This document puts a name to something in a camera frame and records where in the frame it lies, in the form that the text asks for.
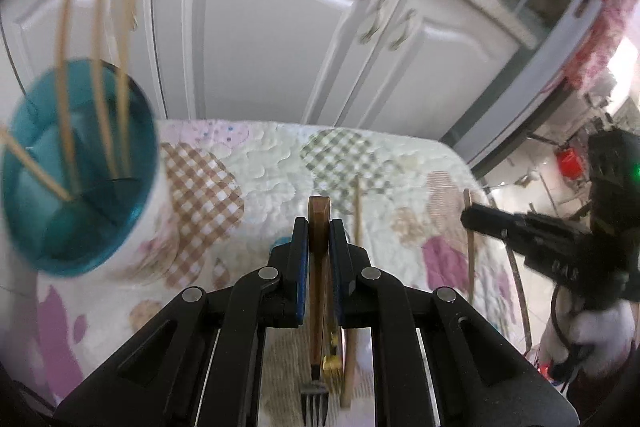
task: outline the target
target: cabinet handle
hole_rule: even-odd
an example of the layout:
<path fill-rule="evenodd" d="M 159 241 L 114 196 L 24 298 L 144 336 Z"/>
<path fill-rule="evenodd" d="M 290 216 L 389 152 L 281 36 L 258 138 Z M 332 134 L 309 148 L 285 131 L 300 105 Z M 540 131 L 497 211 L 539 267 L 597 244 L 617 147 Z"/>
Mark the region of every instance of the cabinet handle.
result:
<path fill-rule="evenodd" d="M 414 18 L 414 16 L 415 16 L 415 10 L 409 10 L 404 16 L 404 31 L 402 32 L 402 35 L 400 35 L 389 46 L 391 51 L 393 52 L 396 51 L 396 49 L 400 47 L 400 44 L 402 44 L 405 40 L 409 38 L 409 35 L 411 34 L 411 31 L 412 31 L 411 21 Z"/>
<path fill-rule="evenodd" d="M 382 26 L 382 19 L 384 17 L 384 8 L 386 5 L 386 0 L 378 0 L 376 3 L 376 18 L 373 21 L 373 26 L 366 32 L 363 36 L 360 37 L 360 44 L 366 44 L 369 42 L 373 35 L 375 35 L 380 26 Z"/>
<path fill-rule="evenodd" d="M 138 18 L 136 17 L 136 4 L 133 3 L 131 7 L 131 13 L 129 14 L 129 29 L 134 32 L 138 29 Z"/>

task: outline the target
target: plaid patch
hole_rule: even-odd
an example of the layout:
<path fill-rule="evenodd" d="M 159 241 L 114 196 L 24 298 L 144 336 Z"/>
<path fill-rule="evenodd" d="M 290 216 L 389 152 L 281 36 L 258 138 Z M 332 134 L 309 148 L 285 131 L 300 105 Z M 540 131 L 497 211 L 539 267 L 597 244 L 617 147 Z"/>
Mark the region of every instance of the plaid patch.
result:
<path fill-rule="evenodd" d="M 165 284 L 182 289 L 197 279 L 207 248 L 238 226 L 244 201 L 236 179 L 212 154 L 186 143 L 161 146 L 180 233 Z"/>
<path fill-rule="evenodd" d="M 430 172 L 427 187 L 430 196 L 425 210 L 431 224 L 435 227 L 434 232 L 442 235 L 451 248 L 466 252 L 466 230 L 460 223 L 460 214 L 465 208 L 463 191 L 445 171 Z M 474 191 L 471 193 L 471 200 L 482 201 L 482 198 Z M 483 246 L 484 236 L 477 233 L 476 249 Z"/>
<path fill-rule="evenodd" d="M 230 285 L 231 282 L 231 274 L 229 270 L 226 269 L 226 266 L 220 261 L 220 259 L 216 260 L 216 263 L 213 265 L 213 288 L 215 290 L 222 290 L 222 288 L 226 288 Z"/>
<path fill-rule="evenodd" d="M 356 175 L 360 176 L 363 194 L 385 194 L 391 188 L 388 174 L 398 169 L 391 160 L 380 163 L 372 143 L 347 129 L 315 133 L 301 149 L 300 157 L 314 176 L 314 189 L 321 196 L 329 196 L 332 207 L 343 214 L 353 213 Z"/>

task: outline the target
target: red object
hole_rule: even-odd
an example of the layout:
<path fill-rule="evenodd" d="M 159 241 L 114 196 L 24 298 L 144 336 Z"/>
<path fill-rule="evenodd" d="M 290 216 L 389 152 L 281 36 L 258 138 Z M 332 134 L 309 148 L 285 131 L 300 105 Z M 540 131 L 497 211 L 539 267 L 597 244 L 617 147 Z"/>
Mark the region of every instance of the red object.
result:
<path fill-rule="evenodd" d="M 584 170 L 580 163 L 580 158 L 573 147 L 562 149 L 556 152 L 558 169 L 562 176 L 569 180 L 577 180 L 584 175 Z"/>
<path fill-rule="evenodd" d="M 541 363 L 538 366 L 538 372 L 540 373 L 540 375 L 542 375 L 543 377 L 545 377 L 549 381 L 551 380 L 549 378 L 549 366 L 550 365 L 551 365 L 550 363 Z"/>

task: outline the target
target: white kitchen cabinet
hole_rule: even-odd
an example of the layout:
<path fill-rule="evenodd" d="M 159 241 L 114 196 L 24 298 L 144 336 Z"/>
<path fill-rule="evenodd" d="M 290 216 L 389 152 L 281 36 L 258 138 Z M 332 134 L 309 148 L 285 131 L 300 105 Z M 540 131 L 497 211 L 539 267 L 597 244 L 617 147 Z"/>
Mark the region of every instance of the white kitchen cabinet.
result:
<path fill-rule="evenodd" d="M 168 116 L 334 125 L 398 1 L 153 0 Z"/>
<path fill-rule="evenodd" d="M 0 36 L 0 123 L 8 125 L 11 122 L 15 108 L 22 101 L 22 97 L 20 82 L 15 78 L 9 53 L 4 45 L 4 39 Z"/>
<path fill-rule="evenodd" d="M 129 28 L 129 75 L 156 116 L 165 118 L 151 20 L 151 0 L 137 0 L 136 24 Z M 6 44 L 25 89 L 55 65 L 63 0 L 0 0 Z M 102 59 L 120 65 L 117 40 L 124 0 L 104 0 Z M 72 0 L 67 58 L 91 57 L 95 0 Z"/>
<path fill-rule="evenodd" d="M 517 47 L 464 0 L 401 0 L 338 124 L 440 139 Z"/>

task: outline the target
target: wooden chopstick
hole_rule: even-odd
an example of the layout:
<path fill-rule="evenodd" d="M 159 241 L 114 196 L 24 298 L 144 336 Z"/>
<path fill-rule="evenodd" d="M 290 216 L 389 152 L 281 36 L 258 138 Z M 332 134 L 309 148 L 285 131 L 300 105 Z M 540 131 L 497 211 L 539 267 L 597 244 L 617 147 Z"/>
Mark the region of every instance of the wooden chopstick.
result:
<path fill-rule="evenodd" d="M 69 112 L 68 78 L 65 62 L 70 10 L 71 0 L 64 0 L 60 28 L 58 29 L 58 48 L 56 53 L 56 104 L 58 110 L 58 127 L 60 129 L 60 143 L 62 145 L 66 172 L 69 176 L 72 192 L 78 193 L 80 191 L 80 178 L 78 175 L 78 167 L 76 166 L 76 145 L 74 143 L 71 114 Z"/>
<path fill-rule="evenodd" d="M 360 177 L 355 178 L 355 194 L 353 198 L 353 244 L 362 246 L 362 194 L 360 192 Z M 358 330 L 344 330 L 344 387 L 340 395 L 340 407 L 348 409 L 353 400 L 356 378 L 356 357 L 358 352 Z"/>
<path fill-rule="evenodd" d="M 311 323 L 309 356 L 311 379 L 320 379 L 322 366 L 322 337 L 326 306 L 328 273 L 329 215 L 331 201 L 325 196 L 309 198 L 309 318 Z"/>
<path fill-rule="evenodd" d="M 471 191 L 465 188 L 463 191 L 463 198 L 465 199 L 465 208 L 471 206 Z M 468 259 L 468 302 L 474 303 L 474 286 L 476 283 L 476 247 L 474 244 L 474 231 L 466 230 L 466 257 Z"/>
<path fill-rule="evenodd" d="M 129 25 L 132 23 L 136 0 L 124 0 L 124 12 L 120 23 L 118 51 L 120 67 L 116 73 L 116 115 L 118 134 L 120 135 L 120 153 L 122 167 L 126 176 L 131 174 L 131 157 L 129 150 Z"/>
<path fill-rule="evenodd" d="M 118 177 L 118 168 L 113 155 L 113 139 L 111 139 L 111 129 L 109 125 L 109 113 L 107 102 L 104 97 L 104 70 L 100 59 L 100 49 L 102 47 L 102 20 L 104 18 L 103 0 L 96 0 L 94 19 L 94 39 L 91 60 L 91 81 L 94 88 L 95 116 L 100 128 L 100 139 L 102 149 L 107 161 L 107 167 L 111 178 Z"/>
<path fill-rule="evenodd" d="M 62 201 L 71 201 L 73 199 L 64 187 L 59 185 L 57 181 L 35 162 L 31 155 L 22 148 L 4 125 L 0 125 L 0 139 L 4 141 L 13 155 L 20 160 L 20 163 L 22 163 L 45 188 L 48 188 Z"/>

